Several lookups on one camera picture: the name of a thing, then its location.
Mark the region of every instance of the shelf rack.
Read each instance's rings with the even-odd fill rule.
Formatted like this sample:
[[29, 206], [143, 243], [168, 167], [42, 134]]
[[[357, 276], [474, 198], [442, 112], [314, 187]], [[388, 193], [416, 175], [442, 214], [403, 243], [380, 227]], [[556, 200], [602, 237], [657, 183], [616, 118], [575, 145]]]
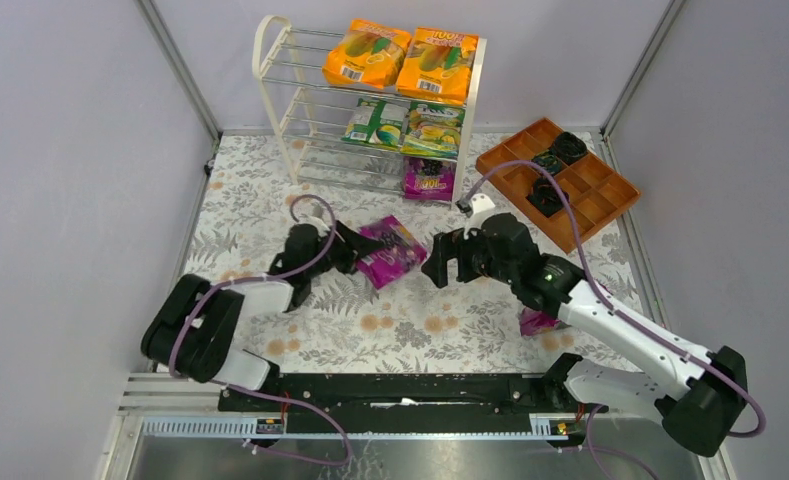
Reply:
[[[279, 27], [279, 31], [272, 43], [265, 45], [265, 37], [274, 25]], [[280, 153], [294, 183], [317, 182], [402, 194], [403, 155], [369, 145], [342, 142], [341, 135], [347, 129], [356, 97], [386, 100], [405, 107], [414, 99], [390, 89], [370, 90], [326, 84], [320, 74], [321, 68], [326, 55], [341, 37], [342, 33], [294, 28], [287, 18], [276, 15], [266, 16], [259, 24], [253, 49], [253, 77], [259, 83], [262, 103], [276, 134]], [[320, 45], [327, 40], [332, 45]], [[455, 159], [445, 159], [456, 166], [454, 200], [462, 193], [485, 46], [486, 40], [480, 38], [464, 106], [459, 155]], [[309, 79], [310, 76], [318, 76], [321, 80], [315, 82]], [[268, 85], [294, 87], [281, 116], [277, 115], [276, 108], [280, 98], [271, 96]], [[302, 146], [289, 148], [289, 142], [295, 146], [301, 142]]]

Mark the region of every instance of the orange snack bag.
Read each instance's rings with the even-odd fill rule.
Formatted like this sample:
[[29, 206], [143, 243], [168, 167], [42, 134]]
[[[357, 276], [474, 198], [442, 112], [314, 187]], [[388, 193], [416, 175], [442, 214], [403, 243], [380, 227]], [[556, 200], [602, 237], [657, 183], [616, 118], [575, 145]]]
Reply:
[[479, 37], [436, 28], [418, 28], [397, 91], [410, 97], [464, 105]]
[[394, 85], [411, 38], [409, 32], [357, 18], [341, 43], [327, 55], [323, 76], [333, 85]]

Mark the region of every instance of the package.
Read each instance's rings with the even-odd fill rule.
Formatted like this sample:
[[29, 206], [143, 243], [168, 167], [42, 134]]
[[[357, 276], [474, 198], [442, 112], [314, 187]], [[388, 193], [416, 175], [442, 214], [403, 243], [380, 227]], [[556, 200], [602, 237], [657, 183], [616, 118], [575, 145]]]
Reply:
[[459, 154], [465, 111], [429, 102], [412, 102], [400, 152], [420, 157], [455, 158]]
[[441, 160], [406, 157], [404, 159], [403, 196], [412, 200], [453, 199], [455, 165]]
[[522, 337], [531, 337], [542, 333], [564, 330], [570, 325], [560, 322], [550, 315], [524, 307], [520, 317], [518, 317]]
[[400, 76], [403, 95], [451, 105], [464, 105], [479, 37], [418, 28]]
[[323, 76], [333, 85], [393, 85], [411, 38], [409, 32], [355, 19], [341, 43], [327, 55]]
[[345, 142], [367, 143], [388, 150], [400, 148], [400, 133], [406, 120], [405, 107], [383, 100], [360, 98], [341, 137]]
[[426, 260], [426, 249], [393, 216], [359, 229], [367, 238], [381, 240], [386, 248], [372, 253], [356, 267], [380, 289]]

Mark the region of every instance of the floral tablecloth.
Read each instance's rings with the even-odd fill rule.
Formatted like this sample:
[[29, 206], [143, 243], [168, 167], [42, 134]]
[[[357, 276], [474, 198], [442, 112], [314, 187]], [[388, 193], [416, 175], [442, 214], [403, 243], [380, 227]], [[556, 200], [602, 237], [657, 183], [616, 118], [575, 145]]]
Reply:
[[[589, 134], [578, 135], [590, 144]], [[465, 188], [479, 177], [476, 157], [503, 137], [473, 136]], [[290, 145], [302, 147], [301, 142]], [[511, 211], [529, 224], [493, 186], [486, 183], [483, 192], [499, 211]], [[273, 136], [226, 136], [186, 271], [212, 281], [265, 271], [282, 250], [292, 224], [288, 204], [302, 193], [325, 198], [338, 218], [353, 228], [393, 214], [427, 247], [432, 245], [433, 234], [459, 228], [464, 221], [460, 213], [442, 204], [325, 185], [293, 185]], [[310, 212], [311, 205], [299, 211]], [[542, 251], [565, 256], [535, 227], [531, 233]], [[612, 223], [592, 237], [585, 250], [600, 282], [640, 311], [627, 247], [617, 225]], [[285, 372], [539, 373], [565, 351], [604, 365], [634, 369], [576, 328], [521, 337], [520, 309], [508, 287], [490, 279], [457, 284], [451, 278], [450, 286], [439, 290], [416, 270], [376, 291], [361, 273], [345, 276], [333, 270], [318, 277], [311, 296], [298, 310], [241, 318], [234, 345], [278, 363]]]

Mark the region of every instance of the barcode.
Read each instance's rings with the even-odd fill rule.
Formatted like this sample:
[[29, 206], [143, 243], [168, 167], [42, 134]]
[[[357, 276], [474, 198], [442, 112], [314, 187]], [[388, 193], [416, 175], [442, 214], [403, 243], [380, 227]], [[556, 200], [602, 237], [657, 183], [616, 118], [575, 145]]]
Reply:
[[341, 75], [349, 78], [354, 82], [358, 82], [359, 80], [362, 79], [362, 72], [357, 72], [346, 65], [341, 66]]
[[429, 90], [432, 93], [441, 93], [441, 85], [427, 82], [426, 80], [418, 80], [418, 88], [421, 90]]

